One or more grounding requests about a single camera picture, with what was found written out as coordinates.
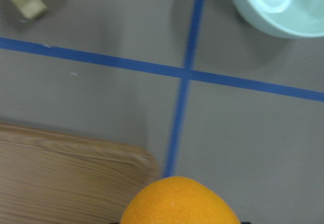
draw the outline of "wood grain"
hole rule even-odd
[[[159,177],[139,147],[0,123],[1,224],[118,222]]]

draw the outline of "white speck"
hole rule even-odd
[[[52,47],[51,45],[49,45],[47,43],[44,43],[43,46],[46,47],[46,48],[51,48]]]

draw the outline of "wooden tray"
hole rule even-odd
[[[0,123],[1,224],[118,222],[159,177],[137,146]]]

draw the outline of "mint green bowl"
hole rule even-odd
[[[324,36],[324,0],[232,0],[255,28],[280,38]]]

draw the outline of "wooden cutting board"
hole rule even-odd
[[[0,123],[0,223],[118,222],[159,179],[142,148]]]

